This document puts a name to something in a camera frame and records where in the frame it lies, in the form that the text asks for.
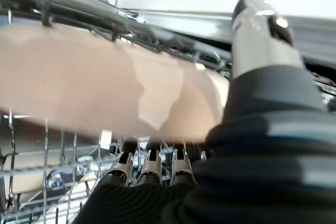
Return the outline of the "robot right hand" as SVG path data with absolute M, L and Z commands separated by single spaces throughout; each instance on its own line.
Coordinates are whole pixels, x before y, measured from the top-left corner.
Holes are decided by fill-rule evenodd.
M 335 223 L 335 115 L 288 22 L 264 0 L 232 16 L 232 74 L 198 184 L 96 186 L 75 223 Z

